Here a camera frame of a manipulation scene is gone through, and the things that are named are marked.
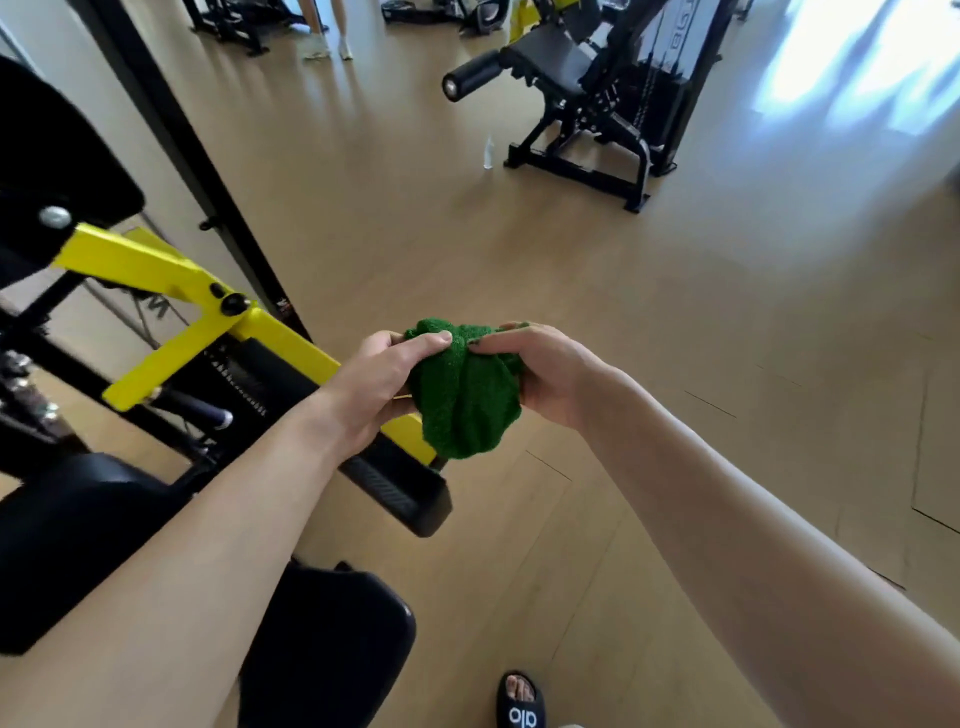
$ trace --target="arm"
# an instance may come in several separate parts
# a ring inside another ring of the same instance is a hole
[[[0,726],[210,725],[327,480],[412,410],[394,395],[449,339],[400,342],[367,339],[8,668]]]
[[[636,382],[550,327],[473,350],[520,354],[524,402],[583,434],[785,724],[960,725],[960,643]]]

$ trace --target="white sneaker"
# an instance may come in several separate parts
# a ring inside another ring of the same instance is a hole
[[[298,38],[297,52],[305,61],[330,58],[330,46],[326,44],[326,37],[323,34],[311,33],[309,36]]]
[[[350,44],[347,43],[347,39],[342,37],[340,38],[340,58],[344,61],[352,61],[353,53],[350,51]]]

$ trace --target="foot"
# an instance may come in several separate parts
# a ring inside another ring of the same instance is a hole
[[[330,58],[330,46],[321,34],[311,33],[297,41],[297,51],[305,61],[318,61]]]
[[[525,677],[510,675],[507,678],[507,697],[522,703],[532,703],[537,698],[537,694]]]
[[[496,696],[497,728],[546,728],[546,707],[537,688],[519,672],[500,678]]]
[[[344,61],[353,60],[353,52],[350,51],[350,44],[347,43],[347,39],[345,37],[340,38],[340,47],[338,50],[340,51],[340,58],[342,58]]]

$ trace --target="cable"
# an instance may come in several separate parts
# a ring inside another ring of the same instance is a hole
[[[177,310],[174,308],[174,305],[173,305],[172,303],[170,303],[170,299],[166,298],[165,296],[160,296],[160,297],[161,297],[164,301],[167,302],[167,306],[170,308],[171,311],[174,312],[174,316],[176,316],[178,319],[180,319],[180,322],[181,322],[184,326],[186,326],[186,327],[190,326],[190,322],[187,321],[185,318],[183,318],[183,314],[181,314],[179,311],[177,311]]]
[[[634,128],[638,132],[643,126],[643,118],[647,115],[650,98],[653,96],[652,81],[656,76],[654,73],[654,51],[657,49],[657,40],[660,38],[660,28],[663,27],[665,17],[666,8],[660,11],[660,22],[657,23],[657,29],[654,31],[654,42],[650,45],[650,53],[647,55],[647,73],[643,78],[643,92],[640,96],[640,103],[636,107],[636,114],[634,114]]]
[[[147,332],[147,336],[150,337],[150,340],[147,343],[154,349],[160,348],[160,342],[158,342],[154,335],[150,331],[150,327],[147,325],[147,317],[143,315],[143,308],[140,306],[140,299],[138,299],[132,291],[129,292],[130,297],[133,299],[133,305],[136,306],[136,313],[140,317],[140,324],[143,325],[143,330]]]

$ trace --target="wooden floor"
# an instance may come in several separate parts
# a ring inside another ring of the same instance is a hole
[[[502,78],[452,105],[440,78],[500,38],[386,29],[374,0],[348,0],[352,63],[304,64],[293,36],[251,60],[187,32],[175,0],[130,0],[322,347],[428,315],[554,324],[960,630],[960,199],[943,184],[960,11],[849,5],[761,0],[734,24],[679,169],[635,217],[483,169],[488,135],[500,161],[539,95]],[[946,45],[917,44],[920,24]],[[576,436],[526,414],[444,473],[455,510],[429,540],[337,478],[300,543],[417,616],[374,725],[492,726],[511,667],[550,726],[776,724]]]

